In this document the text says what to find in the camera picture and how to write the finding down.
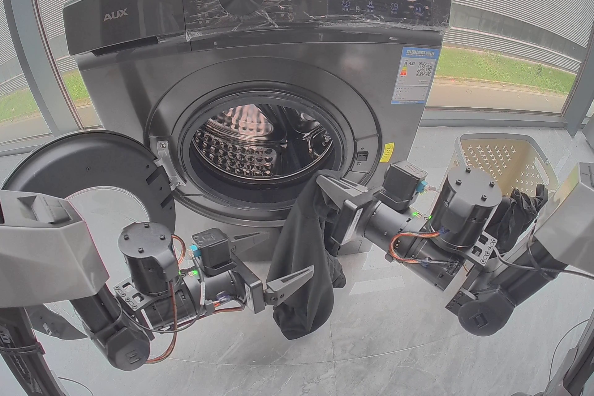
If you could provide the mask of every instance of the black garment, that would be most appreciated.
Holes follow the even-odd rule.
[[[501,253],[516,245],[518,237],[530,226],[548,199],[549,193],[541,183],[536,185],[536,196],[528,196],[514,188],[510,196],[503,197],[485,229],[497,238],[496,247]]]
[[[342,266],[324,243],[326,221],[334,222],[337,212],[333,204],[324,200],[316,183],[319,175],[340,177],[337,171],[320,170],[305,185],[280,232],[267,277],[271,281],[315,266],[313,277],[274,308],[274,321],[289,340],[321,327],[334,306],[333,288],[343,288],[346,284]]]

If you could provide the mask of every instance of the energy label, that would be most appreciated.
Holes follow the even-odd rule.
[[[437,49],[405,46],[402,49],[392,104],[425,103],[439,57],[440,51]]]

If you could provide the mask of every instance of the white laundry basket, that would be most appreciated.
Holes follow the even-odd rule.
[[[528,135],[515,133],[465,133],[456,139],[448,168],[458,165],[485,170],[509,195],[514,188],[535,196],[536,185],[545,184],[549,193],[559,180],[544,152]]]

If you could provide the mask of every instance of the washing machine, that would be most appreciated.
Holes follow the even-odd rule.
[[[177,204],[238,253],[271,250],[316,170],[374,187],[407,158],[450,5],[73,0],[68,50],[105,130],[42,146],[4,188],[112,186],[172,231]]]

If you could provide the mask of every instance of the orange cable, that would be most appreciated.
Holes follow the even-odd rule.
[[[419,264],[420,263],[419,259],[405,259],[405,258],[401,258],[400,256],[398,256],[396,254],[396,251],[394,250],[394,244],[396,243],[396,241],[398,239],[400,239],[400,237],[402,237],[402,236],[412,236],[412,237],[420,237],[420,238],[424,238],[424,239],[432,239],[432,238],[439,236],[440,234],[441,233],[439,233],[439,232],[429,233],[426,235],[422,235],[419,233],[398,233],[397,235],[395,235],[392,238],[392,241],[390,242],[390,247],[388,248],[390,256],[392,256],[394,259],[396,259],[399,262],[405,262],[407,264]]]
[[[177,330],[178,329],[178,307],[177,307],[177,304],[175,303],[175,292],[174,292],[174,283],[173,282],[169,283],[169,292],[171,293],[171,305],[173,306],[173,311],[174,311],[174,330]],[[147,364],[160,363],[163,360],[167,359],[168,356],[174,352],[175,342],[177,341],[177,339],[178,339],[178,334],[174,333],[174,336],[171,339],[171,343],[167,347],[167,350],[165,350],[162,355],[159,355],[155,358],[147,360],[146,363]]]
[[[177,239],[182,244],[182,250],[179,253],[179,258],[178,258],[178,265],[179,265],[185,259],[185,252],[186,252],[185,242],[183,242],[183,239],[181,237],[177,236],[177,235],[171,235],[171,237],[173,239]]]

